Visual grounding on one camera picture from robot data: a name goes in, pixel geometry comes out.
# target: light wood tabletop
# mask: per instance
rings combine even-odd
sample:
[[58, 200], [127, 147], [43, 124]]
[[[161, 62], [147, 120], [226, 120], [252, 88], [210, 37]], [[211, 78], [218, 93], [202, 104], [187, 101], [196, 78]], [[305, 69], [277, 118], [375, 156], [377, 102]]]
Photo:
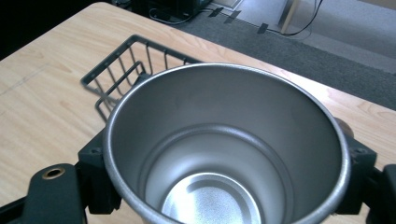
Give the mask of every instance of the light wood tabletop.
[[[246, 55], [188, 35], [105, 3], [93, 4], [0, 62], [0, 206], [27, 193], [37, 171], [75, 164], [78, 152], [105, 123], [97, 96], [81, 78], [130, 35], [142, 35], [208, 63], [237, 63], [291, 80], [347, 122], [355, 138], [378, 153], [376, 167], [396, 163], [396, 112], [329, 88]], [[327, 223], [364, 223], [359, 216], [331, 216]], [[140, 223], [125, 203], [90, 223]]]

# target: metal pot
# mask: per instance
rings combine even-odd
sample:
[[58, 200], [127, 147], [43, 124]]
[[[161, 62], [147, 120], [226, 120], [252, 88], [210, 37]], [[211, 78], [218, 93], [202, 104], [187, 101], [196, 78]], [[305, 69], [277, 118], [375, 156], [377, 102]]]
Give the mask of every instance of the metal pot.
[[318, 100], [241, 65], [151, 77], [120, 100], [104, 141], [115, 188], [154, 223], [317, 223], [350, 173], [346, 140]]

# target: wire rack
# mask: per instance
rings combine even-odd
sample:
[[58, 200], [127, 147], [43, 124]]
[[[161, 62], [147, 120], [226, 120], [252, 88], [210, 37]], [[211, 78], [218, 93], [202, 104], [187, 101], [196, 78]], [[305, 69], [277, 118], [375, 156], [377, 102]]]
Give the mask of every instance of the wire rack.
[[95, 104], [100, 117], [107, 121], [120, 98], [147, 78], [167, 69], [200, 61], [132, 35], [81, 79], [88, 91], [99, 96]]

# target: gray carpet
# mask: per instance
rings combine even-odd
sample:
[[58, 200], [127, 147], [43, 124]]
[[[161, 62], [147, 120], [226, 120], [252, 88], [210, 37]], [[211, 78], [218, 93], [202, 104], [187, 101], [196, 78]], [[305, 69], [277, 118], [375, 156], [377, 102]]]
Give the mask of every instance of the gray carpet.
[[201, 12], [192, 20], [173, 27], [396, 110], [396, 74], [352, 62], [268, 31], [258, 35], [258, 27], [238, 20], [224, 23], [227, 16], [219, 14], [209, 18], [209, 14]]

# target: black tape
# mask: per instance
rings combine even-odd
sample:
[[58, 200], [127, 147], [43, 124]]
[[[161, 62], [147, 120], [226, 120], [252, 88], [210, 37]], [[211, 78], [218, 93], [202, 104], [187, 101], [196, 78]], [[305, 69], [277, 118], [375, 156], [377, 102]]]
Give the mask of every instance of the black tape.
[[239, 15], [239, 13], [241, 13], [241, 11], [234, 11], [233, 14], [231, 14], [231, 16], [229, 16], [227, 18], [227, 20], [224, 23], [231, 23], [233, 22], [233, 20], [236, 19], [236, 17]]
[[209, 17], [216, 17], [224, 9], [224, 7], [218, 7], [210, 13]]
[[259, 30], [257, 31], [257, 34], [258, 34], [258, 35], [264, 34], [265, 31], [267, 30], [267, 28], [268, 28], [268, 24], [263, 23], [263, 24], [260, 26]]

